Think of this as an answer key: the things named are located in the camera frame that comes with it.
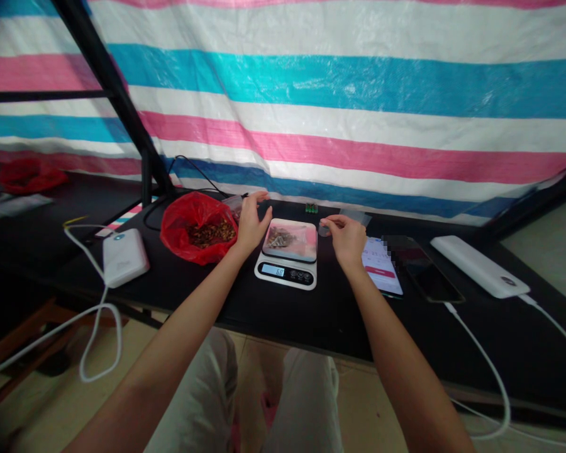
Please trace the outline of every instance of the digital kitchen scale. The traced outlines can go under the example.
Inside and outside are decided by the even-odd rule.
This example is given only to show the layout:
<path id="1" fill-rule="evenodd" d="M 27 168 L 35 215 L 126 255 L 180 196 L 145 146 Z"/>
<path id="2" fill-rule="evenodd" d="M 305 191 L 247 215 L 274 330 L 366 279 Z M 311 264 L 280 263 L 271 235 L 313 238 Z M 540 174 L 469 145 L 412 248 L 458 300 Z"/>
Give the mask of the digital kitchen scale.
<path id="1" fill-rule="evenodd" d="M 256 277 L 310 291 L 316 287 L 316 227 L 274 218 L 253 271 Z"/>

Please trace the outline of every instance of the hand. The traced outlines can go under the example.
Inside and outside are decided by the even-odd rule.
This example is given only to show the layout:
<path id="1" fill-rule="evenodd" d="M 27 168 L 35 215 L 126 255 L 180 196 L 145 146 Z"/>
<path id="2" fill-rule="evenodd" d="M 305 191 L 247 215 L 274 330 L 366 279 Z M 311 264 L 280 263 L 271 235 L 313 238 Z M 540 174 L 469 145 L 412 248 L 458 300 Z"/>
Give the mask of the hand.
<path id="1" fill-rule="evenodd" d="M 258 247 L 272 220 L 272 206 L 268 208 L 262 221 L 258 219 L 257 203 L 267 199 L 270 199 L 270 197 L 266 191 L 255 192 L 243 199 L 241 215 L 239 216 L 239 234 L 234 247 L 242 250 L 244 254 L 249 255 Z"/>
<path id="2" fill-rule="evenodd" d="M 335 256 L 344 272 L 353 268 L 364 269 L 362 254 L 367 243 L 365 227 L 345 215 L 332 215 L 321 219 L 333 236 Z"/>

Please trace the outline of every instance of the black cable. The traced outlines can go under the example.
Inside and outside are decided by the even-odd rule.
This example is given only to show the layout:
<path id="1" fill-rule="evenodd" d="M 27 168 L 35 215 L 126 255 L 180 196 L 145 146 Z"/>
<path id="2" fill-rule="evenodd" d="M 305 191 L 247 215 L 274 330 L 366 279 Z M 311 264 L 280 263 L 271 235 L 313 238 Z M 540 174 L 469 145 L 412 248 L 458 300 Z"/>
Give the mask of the black cable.
<path id="1" fill-rule="evenodd" d="M 225 197 L 225 198 L 229 198 L 229 197 L 230 197 L 229 194 L 226 194 L 226 193 L 222 192 L 222 190 L 218 189 L 218 188 L 216 187 L 216 185 L 212 182 L 212 180 L 211 180 L 210 178 L 208 178 L 208 177 L 206 176 L 206 174 L 205 174 L 203 171 L 201 171 L 201 170 L 199 169 L 199 167 L 198 167 L 197 165 L 195 165 L 195 164 L 194 164 L 188 157 L 186 157 L 185 155 L 179 154 L 179 155 L 175 156 L 174 159 L 172 159 L 172 163 L 170 164 L 170 167 L 168 168 L 168 175 L 170 174 L 170 171 L 172 171 L 172 167 L 174 166 L 174 162 L 176 162 L 176 159 L 178 159 L 179 157 L 182 157 L 182 158 L 186 159 L 186 161 L 187 161 L 188 163 L 190 163 L 193 167 L 195 167 L 195 170 L 197 170 L 199 173 L 201 173 L 201 175 L 212 185 L 212 187 L 214 187 L 214 188 L 218 191 L 218 193 L 220 193 L 220 195 L 222 195 L 222 196 Z"/>
<path id="2" fill-rule="evenodd" d="M 212 189 L 211 187 L 207 187 L 206 189 L 185 189 L 184 194 L 186 195 L 187 193 L 191 193 L 191 192 L 203 192 L 203 191 L 214 191 L 214 192 L 220 193 L 220 191 L 217 190 L 217 189 Z M 156 226 L 149 225 L 147 223 L 147 219 L 153 213 L 153 211 L 155 211 L 155 208 L 160 206 L 161 204 L 163 204 L 163 202 L 166 201 L 167 199 L 168 199 L 168 196 L 163 195 L 160 199 L 151 203 L 151 206 L 149 207 L 149 209 L 147 209 L 147 212 L 143 215 L 143 225 L 145 225 L 149 230 L 153 230 L 153 231 L 156 231 L 156 232 L 160 232 L 162 230 L 161 228 L 157 228 Z"/>

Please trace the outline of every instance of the blue stripe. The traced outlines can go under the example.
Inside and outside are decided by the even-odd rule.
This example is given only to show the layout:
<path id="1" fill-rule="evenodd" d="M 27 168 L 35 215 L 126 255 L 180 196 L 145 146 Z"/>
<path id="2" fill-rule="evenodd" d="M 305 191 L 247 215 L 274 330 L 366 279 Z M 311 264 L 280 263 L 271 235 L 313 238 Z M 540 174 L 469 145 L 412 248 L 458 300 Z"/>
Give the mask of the blue stripe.
<path id="1" fill-rule="evenodd" d="M 92 15 L 86 0 L 82 0 L 84 8 Z M 59 17 L 50 0 L 0 0 L 0 18 L 17 16 Z"/>
<path id="2" fill-rule="evenodd" d="M 421 115 L 565 118 L 566 60 L 459 64 L 381 57 L 259 56 L 111 44 L 131 85 L 234 101 Z"/>
<path id="3" fill-rule="evenodd" d="M 162 156 L 162 160 L 166 168 L 169 168 L 172 159 Z M 424 196 L 382 194 L 318 182 L 276 178 L 255 167 L 215 164 L 195 159 L 192 159 L 192 161 L 210 179 L 222 184 L 266 187 L 269 191 L 287 196 L 304 196 L 318 200 L 361 204 L 375 209 L 435 215 L 443 218 L 453 218 L 462 213 L 492 218 L 515 202 L 511 198 L 494 198 L 485 203 L 469 203 Z M 201 177 L 197 170 L 182 159 L 176 161 L 173 170 L 179 177 Z"/>
<path id="4" fill-rule="evenodd" d="M 46 138 L 90 142 L 130 142 L 119 118 L 89 118 L 76 116 L 1 116 L 0 137 Z"/>

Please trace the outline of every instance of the black phone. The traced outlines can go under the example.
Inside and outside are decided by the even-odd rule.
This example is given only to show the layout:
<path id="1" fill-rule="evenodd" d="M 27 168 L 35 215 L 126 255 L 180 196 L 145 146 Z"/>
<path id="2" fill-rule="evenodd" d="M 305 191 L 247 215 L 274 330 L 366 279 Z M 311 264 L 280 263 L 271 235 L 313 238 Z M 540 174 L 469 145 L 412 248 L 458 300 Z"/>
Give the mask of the black phone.
<path id="1" fill-rule="evenodd" d="M 402 264 L 429 302 L 462 303 L 465 298 L 432 262 L 415 239 L 407 236 L 384 238 L 397 264 Z"/>

